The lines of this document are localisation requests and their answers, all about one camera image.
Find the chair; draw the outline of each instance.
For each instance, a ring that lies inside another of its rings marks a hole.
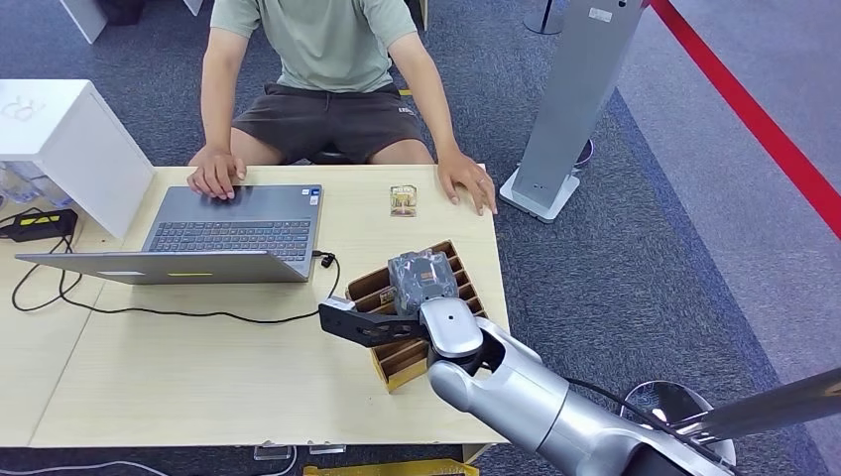
[[[351,165],[347,156],[336,148],[335,144],[329,143],[323,149],[316,152],[309,161],[322,166],[348,166]]]

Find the gray carpet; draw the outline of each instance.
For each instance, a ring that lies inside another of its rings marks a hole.
[[[528,140],[557,38],[522,27],[534,2],[448,0],[430,5],[425,42],[436,59],[465,152],[497,182]],[[201,145],[197,87],[209,5],[192,18],[180,0],[152,2],[137,27],[109,28],[93,47],[48,0],[10,0],[0,15],[4,77],[87,77],[156,165],[183,165]],[[279,61],[252,41],[238,108]],[[714,405],[779,380],[708,260],[633,118],[615,95],[599,123],[595,159],[560,219],[543,225],[502,206],[496,220],[516,336],[553,370],[625,392],[653,378],[690,385]],[[399,459],[452,455],[453,447],[400,448]],[[0,467],[32,468],[131,458],[173,474],[257,474],[248,448],[0,450]],[[378,461],[378,447],[331,458]],[[747,474],[827,474],[801,427],[740,439]],[[488,451],[485,475],[556,474],[508,445]],[[91,474],[140,474],[127,469]]]

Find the black cable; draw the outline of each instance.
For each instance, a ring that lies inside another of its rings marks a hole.
[[[64,252],[65,253],[72,253],[73,249],[70,246],[70,241],[71,240],[72,240],[72,236],[70,237],[69,240],[67,240],[67,237],[62,236],[61,239],[59,240],[59,242],[56,243],[56,246],[54,246],[53,249],[50,250],[50,254],[54,253],[59,248],[59,246],[61,246],[62,244],[66,245],[64,247]],[[52,299],[48,300],[47,302],[44,302],[42,304],[38,304],[38,305],[35,305],[35,306],[32,306],[32,307],[22,307],[18,304],[18,292],[21,290],[21,287],[26,283],[26,281],[32,276],[32,274],[35,273],[35,270],[37,270],[40,266],[41,265],[33,265],[33,267],[29,269],[29,271],[26,273],[26,275],[24,275],[24,277],[21,279],[21,281],[19,281],[18,284],[15,285],[15,289],[12,290],[12,307],[14,307],[17,310],[20,310],[21,312],[32,312],[32,311],[35,311],[35,310],[43,309],[44,307],[47,307],[48,305],[52,304],[53,302],[56,302],[57,300],[61,299],[61,296],[56,296],[56,297],[53,297]],[[61,270],[61,280],[62,281],[64,280],[64,277],[66,276],[66,273],[67,273],[67,271]],[[66,289],[65,293],[69,293],[73,288],[75,288],[81,282],[81,278],[82,278],[82,274],[79,274],[78,277],[76,277],[76,280],[73,282],[73,284],[71,284],[70,287]]]
[[[339,260],[336,256],[332,253],[322,252],[322,251],[313,251],[313,257],[323,257],[321,260],[321,266],[327,268],[335,262],[336,264],[336,279],[333,282],[333,287],[330,289],[330,294],[327,295],[328,298],[332,297],[333,294],[336,292],[336,288],[339,286],[339,279],[341,278],[341,266],[339,265]],[[69,297],[66,296],[66,293],[70,291],[70,289],[64,289],[64,278],[66,277],[66,271],[61,271],[61,279],[59,280],[59,296],[57,297],[62,299],[64,302],[75,305],[76,307],[81,307],[93,312],[99,312],[101,314],[119,314],[122,312],[147,312],[150,314],[157,314],[157,315],[180,315],[184,317],[211,317],[214,315],[223,315],[226,317],[231,317],[233,319],[242,320],[245,322],[251,322],[254,324],[282,324],[285,322],[292,322],[293,320],[303,319],[305,317],[312,317],[318,314],[318,309],[314,310],[313,312],[308,312],[306,314],[301,315],[294,315],[292,317],[286,317],[283,319],[276,319],[276,320],[260,320],[260,319],[252,319],[250,317],[243,317],[241,315],[237,315],[231,312],[219,310],[214,312],[181,312],[179,310],[156,310],[156,309],[148,309],[145,307],[124,307],[121,309],[100,309],[94,307],[92,305],[84,304],[81,302],[76,302]]]
[[[7,216],[3,219],[0,219],[0,223],[3,223],[4,221],[13,220],[20,215],[24,215],[26,213],[29,213],[30,211],[37,211],[39,213],[44,213],[40,208],[38,208],[36,206],[33,206],[33,207],[30,207],[30,208],[28,208],[28,209],[26,209],[26,210],[24,210],[20,213],[16,213],[14,215],[10,215],[10,216]],[[64,252],[65,253],[72,253],[73,249],[72,249],[72,246],[71,246],[70,243],[73,240],[73,236],[74,235],[72,235],[72,234],[69,235],[69,239],[67,239],[66,236],[62,236],[61,240],[56,244],[56,246],[54,246],[53,249],[50,250],[50,254],[52,254],[59,246],[61,246],[62,243],[64,243],[66,245],[66,247],[64,248]],[[333,294],[336,292],[336,288],[338,288],[338,286],[339,286],[339,280],[341,279],[341,265],[339,264],[339,260],[338,260],[338,258],[336,258],[336,255],[334,255],[333,253],[329,253],[329,252],[325,252],[325,251],[314,250],[312,252],[312,256],[316,257],[316,258],[320,257],[321,258],[321,266],[324,267],[324,268],[329,268],[330,265],[332,265],[333,263],[336,264],[336,279],[333,282],[332,288],[330,288],[330,294],[327,295],[328,298],[331,298],[333,296]],[[72,300],[69,297],[67,297],[67,293],[69,293],[73,288],[75,288],[81,282],[81,279],[82,279],[83,275],[79,274],[78,277],[76,278],[76,280],[70,285],[70,287],[65,289],[64,288],[64,281],[66,280],[66,277],[67,277],[67,271],[66,270],[61,270],[61,278],[59,279],[59,295],[58,296],[50,299],[47,302],[44,302],[42,304],[39,304],[39,305],[36,305],[36,306],[33,306],[33,307],[21,307],[20,305],[18,305],[18,302],[17,302],[18,291],[23,286],[23,284],[32,276],[32,274],[35,272],[35,270],[38,269],[39,266],[41,266],[41,265],[34,265],[32,268],[30,268],[30,270],[27,272],[26,275],[24,275],[24,277],[21,279],[21,281],[19,281],[18,284],[15,285],[15,289],[12,290],[12,306],[15,309],[17,309],[19,311],[22,311],[22,312],[32,312],[32,311],[39,310],[39,309],[42,309],[44,307],[47,307],[48,305],[50,305],[50,304],[56,302],[57,300],[61,299],[64,302],[66,302],[70,305],[75,305],[76,307],[81,307],[83,309],[87,309],[87,310],[90,310],[92,312],[98,312],[98,313],[101,313],[101,314],[119,314],[119,313],[122,313],[122,312],[147,312],[147,313],[150,313],[150,314],[157,314],[157,315],[180,315],[180,316],[184,316],[184,317],[212,317],[214,315],[223,315],[223,316],[226,316],[226,317],[231,317],[233,319],[242,320],[244,322],[251,322],[251,323],[255,323],[255,324],[282,324],[284,322],[292,322],[293,320],[304,319],[306,317],[312,317],[312,316],[318,314],[318,309],[316,309],[313,312],[308,312],[306,314],[301,314],[301,315],[294,315],[292,317],[286,317],[286,318],[283,318],[283,319],[260,320],[260,319],[252,319],[250,317],[243,317],[241,315],[237,315],[237,314],[234,314],[232,312],[227,312],[227,311],[222,311],[222,310],[214,311],[214,312],[181,312],[181,311],[178,311],[178,310],[156,310],[156,309],[148,309],[148,308],[145,308],[145,307],[124,307],[124,308],[121,308],[121,309],[99,309],[99,308],[94,307],[92,305],[88,305],[88,304],[85,304],[85,303],[82,303],[82,302],[76,302],[75,300]]]
[[[719,456],[715,451],[713,451],[713,450],[707,448],[706,446],[694,441],[689,436],[678,433],[677,431],[672,429],[670,426],[668,426],[666,423],[661,421],[659,418],[649,415],[648,412],[644,411],[643,409],[637,407],[634,404],[629,403],[627,400],[625,400],[625,399],[623,399],[623,398],[621,398],[621,397],[619,397],[615,394],[612,394],[611,392],[608,392],[607,390],[602,389],[601,387],[599,387],[595,384],[591,384],[591,383],[585,382],[583,380],[571,379],[569,377],[564,377],[564,379],[566,379],[566,381],[569,382],[572,385],[577,385],[578,387],[583,387],[585,389],[591,390],[591,391],[601,395],[602,397],[605,397],[605,398],[607,398],[607,399],[627,408],[631,412],[634,412],[635,414],[637,414],[637,416],[642,418],[646,423],[648,423],[652,427],[654,427],[654,428],[656,428],[660,431],[663,431],[664,433],[669,434],[670,436],[677,439],[681,443],[691,447],[692,449],[694,449],[695,451],[697,451],[698,453],[700,453],[702,456],[709,459],[710,461],[712,461],[716,464],[719,464],[721,466],[724,466],[730,472],[732,472],[734,475],[743,476],[743,473],[741,473],[738,469],[736,469],[736,467],[734,465],[730,464],[730,462],[728,462],[727,460],[725,460],[724,458]]]

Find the cable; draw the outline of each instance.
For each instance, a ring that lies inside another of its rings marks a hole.
[[[58,249],[59,246],[61,246],[62,244],[66,245],[66,247],[64,248],[65,253],[72,253],[73,252],[72,246],[70,245],[70,241],[67,240],[67,237],[62,236],[61,239],[59,240],[59,242],[56,244],[56,246],[54,246],[53,249],[50,250],[50,254],[54,253],[56,251],[56,249]],[[15,289],[12,290],[12,307],[14,307],[17,310],[20,310],[21,312],[32,312],[32,311],[35,311],[35,310],[43,309],[44,307],[47,307],[48,305],[52,304],[53,302],[56,302],[57,300],[61,299],[61,296],[56,296],[56,297],[53,297],[52,299],[48,300],[47,302],[44,302],[44,303],[41,303],[41,304],[38,304],[38,305],[34,305],[32,307],[22,307],[18,304],[18,292],[21,290],[21,287],[26,283],[26,281],[32,276],[32,274],[35,273],[35,270],[37,270],[40,266],[41,265],[33,265],[33,267],[29,269],[29,271],[26,273],[26,275],[24,275],[24,277],[21,279],[21,281],[19,281],[18,284],[15,285]],[[64,276],[66,276],[66,271],[62,270],[61,271],[61,278],[63,279]],[[67,288],[65,292],[69,293],[73,288],[75,288],[79,283],[81,283],[81,278],[82,278],[82,274],[79,274],[78,277],[76,277],[73,284],[71,284],[70,287]]]
[[[36,206],[33,206],[33,207],[30,207],[30,208],[28,208],[28,209],[26,209],[26,210],[24,210],[20,213],[16,213],[14,215],[10,215],[10,216],[7,216],[3,219],[0,219],[0,223],[3,223],[4,221],[13,220],[20,215],[24,215],[26,213],[29,213],[30,211],[37,211],[39,213],[44,213],[40,208],[38,208]],[[64,248],[64,252],[65,253],[72,253],[73,249],[72,249],[71,242],[73,240],[73,237],[74,237],[73,234],[69,235],[69,239],[66,236],[62,236],[61,240],[56,244],[56,246],[54,246],[53,249],[50,250],[50,254],[54,253],[55,250],[59,246],[61,246],[62,243],[66,245],[66,247]],[[341,279],[341,265],[339,264],[339,260],[338,260],[338,258],[336,258],[336,255],[334,255],[333,253],[326,252],[326,251],[314,250],[312,252],[312,256],[316,257],[316,258],[320,257],[321,258],[321,266],[324,267],[324,268],[329,268],[330,265],[332,265],[333,263],[336,264],[336,279],[333,282],[332,288],[330,288],[330,293],[327,295],[328,298],[331,298],[333,296],[333,294],[336,292],[336,288],[339,286],[339,280]],[[22,307],[18,304],[18,299],[17,299],[18,292],[20,291],[21,287],[26,283],[26,281],[32,276],[32,274],[35,273],[35,270],[37,270],[39,266],[41,266],[41,265],[34,265],[32,268],[30,268],[30,270],[26,273],[26,275],[24,275],[24,277],[21,279],[21,281],[19,281],[18,284],[15,285],[15,289],[12,290],[12,306],[15,309],[17,309],[21,312],[32,312],[32,311],[35,311],[35,310],[43,309],[44,307],[47,307],[48,305],[50,305],[50,304],[56,302],[57,300],[61,299],[64,302],[66,302],[70,305],[75,305],[76,307],[81,307],[83,309],[87,309],[87,310],[90,310],[92,312],[98,312],[98,313],[101,313],[101,314],[118,314],[118,313],[122,313],[122,312],[147,312],[147,313],[150,313],[150,314],[157,314],[157,315],[180,315],[180,316],[184,316],[184,317],[212,317],[214,315],[222,315],[222,316],[226,316],[226,317],[231,317],[233,319],[242,320],[244,322],[251,322],[251,323],[254,323],[254,324],[282,324],[282,323],[285,323],[285,322],[292,322],[294,320],[304,319],[306,317],[312,317],[312,316],[318,314],[318,309],[316,309],[316,310],[314,310],[312,312],[308,312],[306,314],[294,315],[292,317],[286,317],[286,318],[283,318],[283,319],[261,320],[261,319],[252,319],[250,317],[243,317],[241,315],[237,315],[237,314],[234,314],[232,312],[221,311],[221,310],[220,311],[214,311],[214,312],[182,312],[182,311],[177,311],[177,310],[148,309],[148,308],[145,308],[145,307],[124,307],[124,308],[121,308],[121,309],[100,309],[100,308],[94,307],[92,305],[88,305],[88,304],[85,304],[85,303],[82,303],[82,302],[77,302],[77,301],[72,300],[69,297],[67,297],[67,293],[69,293],[73,288],[75,288],[81,282],[82,274],[79,274],[78,277],[75,279],[75,281],[69,286],[69,288],[65,289],[64,288],[64,281],[66,280],[66,277],[67,277],[67,271],[66,270],[61,270],[61,278],[59,279],[59,295],[58,296],[53,297],[52,299],[48,300],[47,302],[44,302],[44,303],[41,303],[41,304],[38,304],[38,305],[35,305],[35,306],[32,306],[32,307]]]
[[[145,466],[140,463],[134,463],[132,461],[109,461],[107,463],[101,464],[91,464],[88,466],[57,466],[55,468],[44,468],[44,469],[34,469],[32,471],[11,471],[8,469],[0,469],[0,474],[6,474],[9,476],[29,476],[31,474],[44,474],[44,473],[53,473],[56,471],[81,471],[86,469],[100,469],[100,468],[107,468],[108,466],[134,466],[135,468],[140,468],[146,471],[149,471],[152,474],[157,474],[158,476],[170,476],[167,473],[158,471],[157,469],[150,468],[149,466]]]
[[[333,287],[330,288],[330,294],[327,295],[328,298],[332,297],[333,294],[336,292],[336,288],[339,286],[339,279],[341,278],[341,266],[339,265],[339,260],[336,256],[332,253],[322,252],[322,251],[313,251],[312,256],[314,257],[323,257],[321,260],[321,266],[327,268],[335,262],[336,264],[336,279],[333,282]],[[76,302],[69,297],[66,296],[66,293],[69,289],[64,289],[64,279],[66,277],[66,271],[61,271],[61,279],[59,280],[59,298],[61,298],[64,302],[75,305],[76,307],[81,307],[93,312],[99,312],[101,314],[119,314],[123,312],[147,312],[150,314],[157,314],[157,315],[180,315],[184,317],[211,317],[213,315],[223,315],[226,317],[231,317],[233,319],[242,320],[245,322],[251,322],[254,324],[283,324],[285,322],[292,322],[293,320],[303,319],[305,317],[312,317],[318,314],[318,309],[314,310],[313,312],[308,312],[306,314],[301,315],[294,315],[292,317],[286,317],[283,319],[276,319],[276,320],[261,320],[261,319],[252,319],[250,317],[243,317],[241,315],[237,315],[231,312],[218,310],[214,312],[182,312],[179,310],[156,310],[156,309],[148,309],[145,307],[124,307],[121,309],[100,309],[94,307],[92,305],[88,305],[82,302]]]
[[[260,476],[284,476],[285,474],[292,471],[293,468],[295,468],[295,463],[297,463],[297,462],[298,462],[298,447],[293,446],[292,447],[292,462],[290,463],[289,466],[287,466],[287,469],[281,471],[280,473],[261,474]]]
[[[571,379],[569,377],[564,377],[564,379],[566,379],[566,381],[569,382],[572,385],[577,385],[578,387],[583,387],[585,389],[591,390],[591,391],[601,395],[602,397],[605,397],[605,398],[607,398],[609,400],[612,400],[613,402],[615,402],[615,403],[617,403],[617,404],[619,404],[623,407],[626,407],[628,410],[637,414],[637,416],[642,418],[646,423],[648,423],[652,427],[669,434],[671,437],[673,437],[673,438],[677,439],[678,441],[680,441],[681,443],[691,447],[692,449],[694,449],[695,451],[697,451],[698,453],[700,453],[702,456],[709,459],[710,461],[712,461],[716,464],[719,464],[721,466],[724,466],[725,468],[727,468],[730,472],[732,472],[736,476],[744,476],[743,473],[741,473],[738,469],[736,469],[736,467],[734,465],[730,464],[729,461],[727,461],[724,458],[722,458],[721,456],[719,456],[713,450],[711,450],[711,449],[707,448],[706,446],[694,441],[689,436],[678,433],[677,431],[672,429],[670,426],[668,426],[666,423],[660,421],[659,418],[656,418],[654,416],[650,416],[648,412],[646,412],[643,409],[637,407],[636,405],[633,405],[633,404],[629,403],[627,400],[625,400],[621,397],[618,397],[617,395],[612,394],[611,392],[608,392],[607,390],[602,389],[601,387],[599,387],[595,384],[591,384],[591,383],[585,382],[583,380]]]

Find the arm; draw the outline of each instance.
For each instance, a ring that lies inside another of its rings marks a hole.
[[[201,70],[201,122],[208,147],[231,152],[231,117],[239,68],[248,39],[210,29]]]
[[[245,178],[242,159],[231,155],[231,116],[234,111],[236,80],[248,38],[219,28],[210,29],[210,39],[201,72],[201,121],[205,146],[190,164],[195,172],[187,178],[189,187],[219,199],[234,197],[231,177]]]
[[[465,156],[455,141],[449,105],[444,95],[443,84],[434,61],[423,47],[417,33],[409,33],[389,45],[389,54],[403,78],[409,84],[420,115],[432,139],[438,155],[438,178],[447,196],[458,203],[455,185],[464,185],[473,197],[476,211],[482,214],[483,206],[497,212],[496,193],[493,181],[484,169]]]

